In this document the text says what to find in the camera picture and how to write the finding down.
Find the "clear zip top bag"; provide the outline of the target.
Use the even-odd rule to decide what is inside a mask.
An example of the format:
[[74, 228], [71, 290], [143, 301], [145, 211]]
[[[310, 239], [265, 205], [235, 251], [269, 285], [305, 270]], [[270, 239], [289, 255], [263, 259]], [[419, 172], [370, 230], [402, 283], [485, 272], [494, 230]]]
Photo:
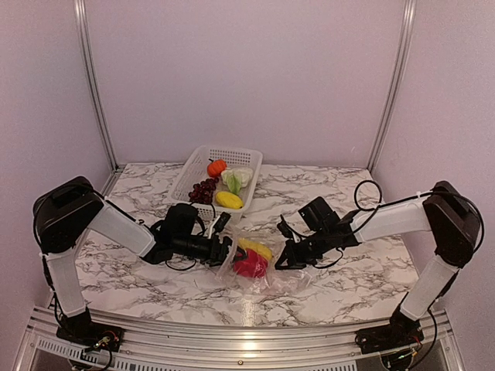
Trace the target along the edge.
[[304, 270], [277, 270], [283, 242], [266, 231], [230, 228], [226, 235], [232, 246], [220, 265], [216, 280], [243, 294], [289, 295], [305, 290], [312, 276]]

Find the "fake red pepper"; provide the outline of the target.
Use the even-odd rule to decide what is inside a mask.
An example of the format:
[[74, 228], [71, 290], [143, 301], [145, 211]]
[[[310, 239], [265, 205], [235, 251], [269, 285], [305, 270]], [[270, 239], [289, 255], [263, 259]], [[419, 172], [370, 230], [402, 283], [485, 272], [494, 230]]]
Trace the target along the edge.
[[262, 278], [266, 275], [268, 261], [252, 250], [246, 250], [247, 260], [234, 263], [233, 270], [236, 274], [247, 278]]

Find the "fake purple grapes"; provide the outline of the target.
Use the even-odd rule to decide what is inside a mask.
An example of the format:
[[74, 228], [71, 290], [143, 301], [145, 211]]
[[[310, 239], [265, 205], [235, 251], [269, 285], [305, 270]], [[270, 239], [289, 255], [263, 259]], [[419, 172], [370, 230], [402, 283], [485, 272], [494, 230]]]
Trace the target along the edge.
[[208, 178], [193, 185], [189, 192], [189, 202], [210, 205], [213, 202], [213, 194], [217, 189], [218, 178]]

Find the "fake white cauliflower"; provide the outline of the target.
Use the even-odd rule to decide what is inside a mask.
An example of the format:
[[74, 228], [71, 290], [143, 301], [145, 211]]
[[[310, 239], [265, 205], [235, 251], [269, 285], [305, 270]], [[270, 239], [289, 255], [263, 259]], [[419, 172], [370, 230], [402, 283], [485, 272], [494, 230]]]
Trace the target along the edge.
[[227, 168], [221, 172], [221, 180], [229, 192], [238, 196], [241, 190], [248, 186], [254, 175], [252, 168]]

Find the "fake orange tomato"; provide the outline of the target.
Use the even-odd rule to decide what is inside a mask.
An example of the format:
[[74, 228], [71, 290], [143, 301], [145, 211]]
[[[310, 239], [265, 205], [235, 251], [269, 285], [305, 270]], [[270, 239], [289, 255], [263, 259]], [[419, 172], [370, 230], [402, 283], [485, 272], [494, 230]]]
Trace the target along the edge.
[[211, 178], [217, 178], [221, 176], [221, 173], [227, 169], [227, 163], [223, 159], [210, 160], [210, 164], [207, 166], [207, 174]]

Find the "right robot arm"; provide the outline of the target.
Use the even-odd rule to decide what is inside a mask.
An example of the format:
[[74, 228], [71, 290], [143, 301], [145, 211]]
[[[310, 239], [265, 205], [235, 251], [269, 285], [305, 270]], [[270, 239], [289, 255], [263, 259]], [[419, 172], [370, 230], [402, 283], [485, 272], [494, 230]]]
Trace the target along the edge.
[[286, 241], [275, 264], [278, 270], [317, 267], [318, 260], [331, 250], [344, 252], [382, 237], [415, 232], [433, 235], [433, 258], [384, 327], [383, 339], [391, 346], [401, 345], [412, 335], [420, 318], [449, 290], [485, 237], [483, 216], [477, 206], [447, 181], [394, 202], [380, 202], [371, 208], [357, 206], [345, 216], [338, 216], [318, 196], [303, 206], [299, 215], [312, 234], [304, 236], [285, 220], [280, 221], [278, 229]]

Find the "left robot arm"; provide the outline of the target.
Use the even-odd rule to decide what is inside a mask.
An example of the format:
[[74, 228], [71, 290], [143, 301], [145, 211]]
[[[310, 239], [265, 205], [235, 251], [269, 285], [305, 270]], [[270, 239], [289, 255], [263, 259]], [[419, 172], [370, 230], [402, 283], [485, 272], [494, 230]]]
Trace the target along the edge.
[[83, 176], [40, 196], [32, 207], [32, 217], [60, 327], [82, 344], [92, 343], [98, 334], [75, 264], [78, 240], [87, 231], [128, 249], [148, 264], [165, 263], [181, 255], [216, 267], [230, 254], [240, 252], [230, 237], [220, 235], [230, 221], [229, 213], [221, 213], [205, 225], [197, 208], [178, 203], [164, 219], [147, 226], [103, 197]]

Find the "aluminium front rail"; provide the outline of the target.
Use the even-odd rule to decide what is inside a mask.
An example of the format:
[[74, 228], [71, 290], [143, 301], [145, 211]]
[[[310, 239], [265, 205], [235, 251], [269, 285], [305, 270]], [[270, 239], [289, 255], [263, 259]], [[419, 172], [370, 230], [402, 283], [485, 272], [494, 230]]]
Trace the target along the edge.
[[[124, 330], [113, 370], [382, 370], [395, 350], [364, 355], [357, 330], [385, 319], [338, 325], [235, 327], [163, 322], [95, 310], [97, 322]], [[15, 370], [99, 369], [106, 353], [83, 354], [83, 346], [56, 337], [53, 311], [36, 307], [22, 338]]]

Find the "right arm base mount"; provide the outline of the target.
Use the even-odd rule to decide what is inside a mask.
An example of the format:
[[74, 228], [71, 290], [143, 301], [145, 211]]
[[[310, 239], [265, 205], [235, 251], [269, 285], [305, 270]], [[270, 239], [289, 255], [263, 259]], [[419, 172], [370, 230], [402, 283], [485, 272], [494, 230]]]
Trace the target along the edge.
[[397, 306], [386, 325], [356, 331], [355, 343], [363, 354], [382, 352], [424, 340], [419, 320], [413, 321]]

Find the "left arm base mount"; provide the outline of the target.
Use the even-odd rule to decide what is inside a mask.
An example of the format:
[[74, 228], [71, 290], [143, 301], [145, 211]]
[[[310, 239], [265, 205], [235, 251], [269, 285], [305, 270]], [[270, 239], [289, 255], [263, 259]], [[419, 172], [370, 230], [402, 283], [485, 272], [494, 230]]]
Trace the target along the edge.
[[56, 336], [79, 345], [85, 345], [90, 350], [106, 348], [117, 352], [125, 333], [124, 329], [115, 325], [94, 322], [88, 308], [78, 315], [68, 317], [58, 314], [59, 327]]

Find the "right aluminium frame post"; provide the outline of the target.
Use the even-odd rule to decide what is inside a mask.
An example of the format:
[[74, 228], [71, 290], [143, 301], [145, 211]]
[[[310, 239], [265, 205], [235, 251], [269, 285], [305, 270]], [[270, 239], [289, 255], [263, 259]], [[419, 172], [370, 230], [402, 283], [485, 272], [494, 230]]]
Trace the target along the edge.
[[367, 170], [373, 174], [378, 166], [381, 152], [383, 151], [387, 133], [390, 130], [394, 108], [397, 103], [401, 83], [407, 68], [408, 55], [411, 48], [411, 38], [415, 22], [417, 2], [415, 0], [404, 1], [404, 9], [401, 20], [401, 29], [398, 39], [398, 48], [394, 60], [391, 81], [387, 91], [384, 108], [378, 125], [377, 133], [367, 162]]

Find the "aluminium frame post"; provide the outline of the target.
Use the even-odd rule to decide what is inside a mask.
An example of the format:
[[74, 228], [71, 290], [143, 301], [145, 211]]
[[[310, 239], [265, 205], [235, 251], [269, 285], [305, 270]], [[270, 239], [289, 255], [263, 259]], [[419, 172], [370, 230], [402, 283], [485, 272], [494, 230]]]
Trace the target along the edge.
[[94, 109], [98, 131], [106, 155], [109, 167], [113, 173], [120, 170], [114, 146], [111, 141], [111, 134], [105, 117], [104, 106], [101, 99], [100, 89], [97, 81], [97, 72], [94, 64], [93, 52], [90, 42], [90, 29], [87, 17], [87, 4], [84, 0], [73, 2], [75, 19], [77, 24], [78, 37], [80, 41], [81, 55], [84, 65], [84, 72], [88, 84], [90, 99]]
[[408, 55], [411, 48], [411, 38], [415, 22], [417, 2], [415, 0], [404, 1], [404, 9], [401, 20], [401, 29], [398, 39], [398, 48], [394, 60], [391, 81], [387, 91], [384, 108], [378, 125], [377, 133], [367, 162], [367, 170], [373, 174], [378, 166], [381, 152], [383, 151], [387, 133], [390, 130], [394, 108], [397, 103], [401, 83], [407, 68]]

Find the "left aluminium frame post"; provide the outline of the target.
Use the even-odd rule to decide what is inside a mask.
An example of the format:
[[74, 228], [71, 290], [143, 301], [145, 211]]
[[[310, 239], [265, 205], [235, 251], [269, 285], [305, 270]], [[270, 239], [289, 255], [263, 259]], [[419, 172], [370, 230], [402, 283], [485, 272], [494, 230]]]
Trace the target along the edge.
[[111, 134], [105, 117], [104, 106], [101, 99], [100, 89], [97, 81], [97, 72], [94, 64], [93, 52], [90, 42], [90, 29], [87, 17], [87, 4], [84, 0], [73, 2], [75, 19], [77, 24], [78, 37], [80, 41], [81, 55], [84, 65], [84, 72], [88, 84], [90, 99], [94, 109], [98, 131], [106, 155], [109, 167], [113, 173], [120, 170], [114, 146], [111, 141]]

